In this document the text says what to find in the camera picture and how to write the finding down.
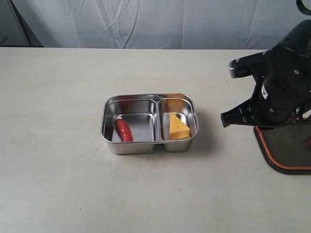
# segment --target white curtain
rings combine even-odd
[[[302,15],[295,0],[13,0],[45,47],[268,49]],[[311,6],[311,0],[304,0]]]

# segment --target stainless steel lunch box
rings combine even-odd
[[[170,113],[175,113],[190,128],[190,138],[169,140]],[[134,141],[121,142],[114,122],[124,119]],[[183,94],[141,94],[110,98],[104,107],[101,135],[116,154],[151,153],[157,144],[165,151],[189,149],[199,131],[193,101]]]

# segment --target white table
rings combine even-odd
[[[310,232],[311,176],[264,161],[220,113],[253,92],[228,62],[256,51],[0,48],[0,232]],[[100,136],[114,95],[185,93],[190,151],[120,156]]]

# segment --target red sausage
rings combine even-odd
[[[133,136],[129,125],[123,119],[116,119],[115,125],[121,137],[121,142],[133,142]]]

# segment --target cheese wedge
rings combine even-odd
[[[185,139],[190,136],[190,128],[174,114],[170,116],[170,140]]]

